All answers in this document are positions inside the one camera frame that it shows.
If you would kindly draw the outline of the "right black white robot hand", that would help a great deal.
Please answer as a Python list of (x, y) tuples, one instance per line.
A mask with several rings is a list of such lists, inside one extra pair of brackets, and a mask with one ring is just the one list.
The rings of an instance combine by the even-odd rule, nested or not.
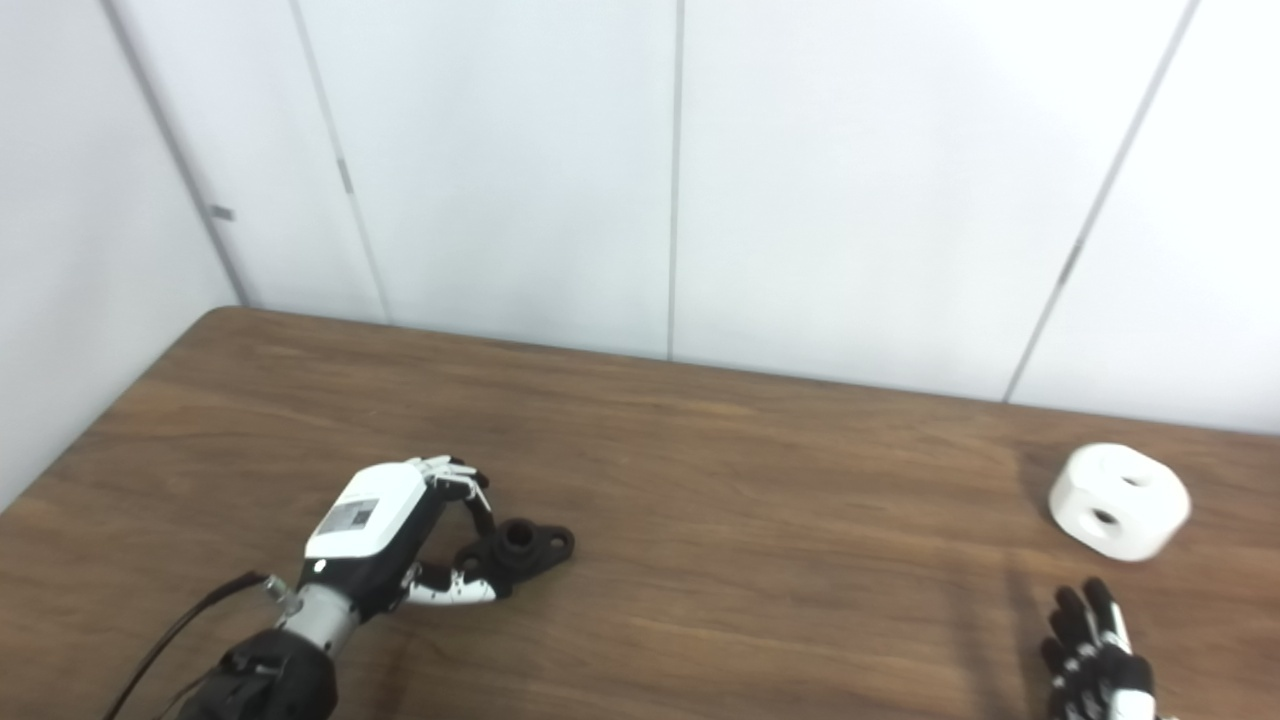
[(1133, 650), (1121, 606), (1098, 577), (1061, 585), (1039, 655), (1047, 719), (1160, 719), (1155, 670)]

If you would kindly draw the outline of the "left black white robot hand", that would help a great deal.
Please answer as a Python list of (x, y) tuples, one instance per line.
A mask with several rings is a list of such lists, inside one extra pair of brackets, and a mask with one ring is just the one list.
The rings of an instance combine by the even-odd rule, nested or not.
[(480, 537), (497, 525), (476, 468), (442, 455), (383, 462), (357, 471), (305, 546), (300, 587), (344, 596), (361, 623), (401, 603), (490, 603), (513, 591), (480, 571), (424, 564), (420, 550), (445, 506), (461, 502)]

